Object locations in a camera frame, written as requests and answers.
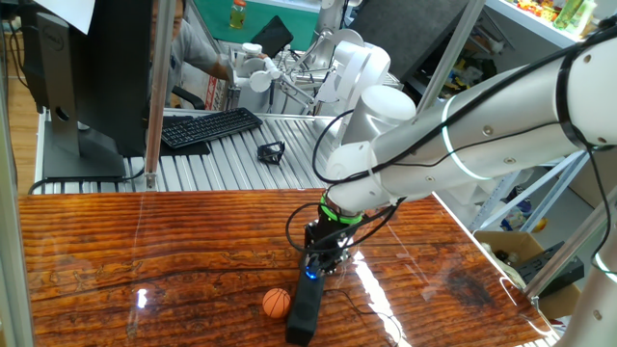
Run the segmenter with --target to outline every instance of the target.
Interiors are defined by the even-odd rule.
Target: person
[[[156,37],[156,17],[158,16],[158,0],[153,1],[152,10],[152,39],[151,47],[154,48]],[[184,20],[186,0],[175,2],[174,33],[172,41],[172,56],[170,57],[170,70],[167,79],[166,106],[169,106],[172,98],[172,89],[182,77],[182,64],[188,63],[193,67],[218,79],[228,80],[228,71],[221,64],[221,58],[214,49],[205,43]]]

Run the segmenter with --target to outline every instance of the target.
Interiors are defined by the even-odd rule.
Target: computer monitor
[[[43,176],[125,176],[122,156],[146,149],[152,1],[96,1],[88,35],[36,4],[18,14],[24,74],[51,115]]]

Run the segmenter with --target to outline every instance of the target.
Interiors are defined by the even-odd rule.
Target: blue light
[[[307,274],[308,278],[311,280],[317,280],[317,274],[312,274],[309,271],[306,271],[305,274]]]

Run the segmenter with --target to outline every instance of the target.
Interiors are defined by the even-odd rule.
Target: monitor stand
[[[124,160],[114,140],[77,127],[68,24],[53,14],[37,16],[51,116],[45,124],[43,177],[124,177]]]
[[[43,169],[44,178],[120,178],[125,176],[124,159],[116,142],[93,129],[78,130],[77,143],[67,150],[66,133],[54,132],[52,121],[45,123]]]

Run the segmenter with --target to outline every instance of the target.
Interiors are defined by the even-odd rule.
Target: metal slatted table
[[[212,112],[167,109],[165,116],[202,116]],[[163,156],[159,161],[157,185],[162,192],[252,190],[252,189],[308,189],[325,188],[311,168],[312,151],[317,137],[330,118],[262,115],[264,123],[258,129],[244,131],[209,143],[209,155]],[[42,158],[45,121],[40,116],[35,180],[42,179]],[[317,170],[325,172],[327,158],[334,149],[335,136],[324,137],[317,155]],[[268,165],[257,160],[257,147],[276,141],[285,142],[280,165]],[[132,176],[144,167],[144,158],[124,158],[127,174]],[[143,192],[142,176],[123,183],[72,182],[47,183],[35,194],[80,194]]]

